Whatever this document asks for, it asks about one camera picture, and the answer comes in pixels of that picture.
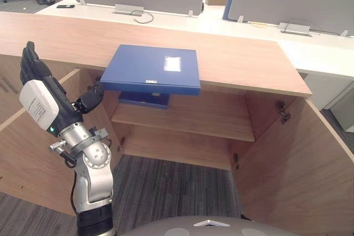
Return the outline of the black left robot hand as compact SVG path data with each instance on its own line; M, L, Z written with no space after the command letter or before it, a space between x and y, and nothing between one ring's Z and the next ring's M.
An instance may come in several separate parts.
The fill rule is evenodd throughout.
M32 41L22 51L20 80L21 104L41 129L55 137L65 128L82 123L83 115L95 109L104 96L102 83L95 81L87 92L70 102L63 86L35 52Z

